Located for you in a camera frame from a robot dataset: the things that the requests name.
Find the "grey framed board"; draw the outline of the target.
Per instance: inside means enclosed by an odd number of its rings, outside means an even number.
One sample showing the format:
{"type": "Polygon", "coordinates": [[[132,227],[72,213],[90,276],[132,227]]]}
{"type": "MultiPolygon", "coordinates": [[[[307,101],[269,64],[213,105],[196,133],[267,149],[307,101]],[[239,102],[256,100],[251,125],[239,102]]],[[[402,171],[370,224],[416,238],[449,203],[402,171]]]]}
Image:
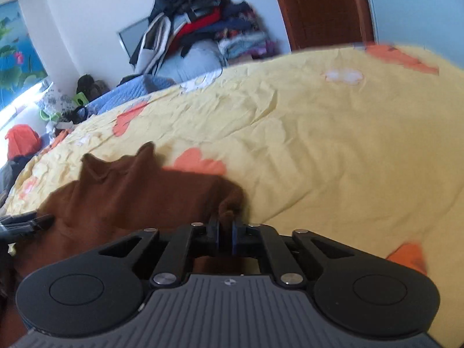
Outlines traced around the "grey framed board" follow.
{"type": "Polygon", "coordinates": [[[147,17],[130,24],[126,28],[118,32],[119,43],[124,49],[128,57],[131,57],[135,52],[141,37],[149,26],[147,17]]]}

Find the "lotus flower wall poster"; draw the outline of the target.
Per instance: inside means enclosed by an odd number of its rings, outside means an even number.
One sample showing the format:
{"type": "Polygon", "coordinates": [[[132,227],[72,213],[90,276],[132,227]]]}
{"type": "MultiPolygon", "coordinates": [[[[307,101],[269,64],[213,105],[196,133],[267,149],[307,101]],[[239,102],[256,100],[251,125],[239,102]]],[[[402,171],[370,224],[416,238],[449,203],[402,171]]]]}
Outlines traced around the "lotus flower wall poster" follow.
{"type": "Polygon", "coordinates": [[[1,109],[48,74],[31,41],[19,0],[1,4],[1,109]]]}

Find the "pile of mixed clothes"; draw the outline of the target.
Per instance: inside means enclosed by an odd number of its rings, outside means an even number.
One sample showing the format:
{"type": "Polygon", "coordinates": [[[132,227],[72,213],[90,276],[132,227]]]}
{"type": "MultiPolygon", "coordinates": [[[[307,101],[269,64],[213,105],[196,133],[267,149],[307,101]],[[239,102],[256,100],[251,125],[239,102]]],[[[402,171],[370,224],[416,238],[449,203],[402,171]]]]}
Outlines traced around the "pile of mixed clothes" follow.
{"type": "Polygon", "coordinates": [[[137,74],[191,69],[187,62],[202,46],[219,53],[221,66],[243,57],[260,60],[276,54],[277,44],[246,1],[154,0],[147,22],[130,57],[137,74]]]}

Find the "white sliding wardrobe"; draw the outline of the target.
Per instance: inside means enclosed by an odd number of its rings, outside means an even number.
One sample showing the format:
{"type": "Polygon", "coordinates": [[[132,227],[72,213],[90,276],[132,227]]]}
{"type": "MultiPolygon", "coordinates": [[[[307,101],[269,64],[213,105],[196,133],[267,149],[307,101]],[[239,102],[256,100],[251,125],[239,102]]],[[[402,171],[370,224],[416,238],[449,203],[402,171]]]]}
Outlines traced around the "white sliding wardrobe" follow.
{"type": "Polygon", "coordinates": [[[463,52],[463,0],[369,0],[379,42],[463,52]]]}

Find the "yellow patterned bed quilt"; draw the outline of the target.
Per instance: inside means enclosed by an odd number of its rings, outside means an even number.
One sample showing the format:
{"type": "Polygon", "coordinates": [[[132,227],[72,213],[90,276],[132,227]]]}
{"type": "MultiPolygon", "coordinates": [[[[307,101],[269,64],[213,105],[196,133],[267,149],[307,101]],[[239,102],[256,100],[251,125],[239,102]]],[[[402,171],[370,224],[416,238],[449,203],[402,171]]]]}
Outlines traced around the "yellow patterned bed quilt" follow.
{"type": "Polygon", "coordinates": [[[441,294],[430,329],[463,343],[463,70],[416,47],[304,51],[228,68],[90,117],[31,160],[10,215],[59,218],[17,248],[19,278],[145,226],[130,217],[80,222],[62,193],[83,159],[103,168],[153,143],[166,172],[222,176],[245,194],[245,216],[282,234],[308,229],[426,272],[441,294]]]}

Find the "black bag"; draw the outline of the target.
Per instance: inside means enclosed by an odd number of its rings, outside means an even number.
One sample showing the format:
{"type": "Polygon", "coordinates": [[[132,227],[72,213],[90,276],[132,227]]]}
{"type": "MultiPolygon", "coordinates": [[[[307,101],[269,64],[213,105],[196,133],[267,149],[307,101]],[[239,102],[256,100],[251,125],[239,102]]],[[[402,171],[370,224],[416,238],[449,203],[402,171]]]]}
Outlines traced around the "black bag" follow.
{"type": "Polygon", "coordinates": [[[89,74],[81,76],[77,81],[76,93],[82,93],[88,102],[96,100],[108,91],[109,88],[104,81],[95,80],[89,74]]]}

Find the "brown knit sweater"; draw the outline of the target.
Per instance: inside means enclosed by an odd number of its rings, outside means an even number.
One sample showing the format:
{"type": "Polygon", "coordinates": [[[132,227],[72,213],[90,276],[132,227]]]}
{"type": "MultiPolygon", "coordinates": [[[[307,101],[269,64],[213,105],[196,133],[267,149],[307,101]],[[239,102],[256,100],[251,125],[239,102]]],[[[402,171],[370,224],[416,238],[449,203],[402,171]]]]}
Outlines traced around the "brown knit sweater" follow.
{"type": "Polygon", "coordinates": [[[18,229],[12,261],[21,321],[1,330],[19,347],[86,347],[141,321],[140,309],[180,285],[188,250],[240,216],[244,192],[198,149],[161,166],[153,143],[105,162],[86,154],[79,177],[18,229]]]}

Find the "light blue quilted blanket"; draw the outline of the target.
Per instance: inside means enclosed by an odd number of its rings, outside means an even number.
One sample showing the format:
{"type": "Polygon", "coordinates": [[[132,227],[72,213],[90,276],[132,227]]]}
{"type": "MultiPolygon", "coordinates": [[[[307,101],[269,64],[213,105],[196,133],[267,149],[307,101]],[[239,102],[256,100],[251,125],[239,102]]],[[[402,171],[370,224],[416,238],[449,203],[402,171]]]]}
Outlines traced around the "light blue quilted blanket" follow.
{"type": "Polygon", "coordinates": [[[90,115],[99,115],[139,97],[168,89],[173,85],[175,81],[169,78],[139,75],[120,83],[115,89],[90,102],[86,108],[90,115]]]}

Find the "brown wooden door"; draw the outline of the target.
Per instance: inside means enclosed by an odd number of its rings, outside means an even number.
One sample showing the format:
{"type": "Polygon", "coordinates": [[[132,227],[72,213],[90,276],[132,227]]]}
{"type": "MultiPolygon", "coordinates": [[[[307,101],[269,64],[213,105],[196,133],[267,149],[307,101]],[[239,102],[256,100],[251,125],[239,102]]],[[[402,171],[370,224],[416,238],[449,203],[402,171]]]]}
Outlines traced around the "brown wooden door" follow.
{"type": "Polygon", "coordinates": [[[278,0],[292,51],[371,43],[368,0],[278,0]]]}

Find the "red orange cloth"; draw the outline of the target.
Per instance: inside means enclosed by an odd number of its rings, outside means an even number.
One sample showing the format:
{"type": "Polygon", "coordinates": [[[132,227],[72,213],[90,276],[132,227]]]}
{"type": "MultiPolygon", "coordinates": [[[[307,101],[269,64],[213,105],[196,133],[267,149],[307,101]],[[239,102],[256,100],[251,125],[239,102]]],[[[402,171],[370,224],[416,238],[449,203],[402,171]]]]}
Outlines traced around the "red orange cloth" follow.
{"type": "Polygon", "coordinates": [[[33,155],[42,147],[42,139],[27,124],[18,124],[10,128],[5,139],[8,142],[8,160],[18,156],[33,155]]]}

